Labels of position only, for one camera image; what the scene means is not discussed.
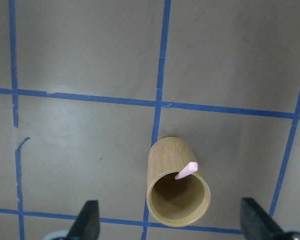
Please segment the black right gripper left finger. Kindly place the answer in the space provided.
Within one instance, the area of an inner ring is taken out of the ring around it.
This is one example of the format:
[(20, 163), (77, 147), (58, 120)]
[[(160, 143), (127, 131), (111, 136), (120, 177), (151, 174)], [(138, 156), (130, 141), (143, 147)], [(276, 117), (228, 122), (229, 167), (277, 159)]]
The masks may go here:
[(100, 212), (98, 200), (88, 200), (71, 226), (67, 240), (98, 240), (100, 236)]

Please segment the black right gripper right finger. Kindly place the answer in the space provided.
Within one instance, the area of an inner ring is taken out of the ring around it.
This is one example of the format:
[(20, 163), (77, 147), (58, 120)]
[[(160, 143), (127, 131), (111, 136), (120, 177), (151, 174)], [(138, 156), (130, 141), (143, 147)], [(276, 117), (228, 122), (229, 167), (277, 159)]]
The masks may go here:
[(240, 229), (246, 240), (289, 240), (290, 234), (251, 197), (240, 201)]

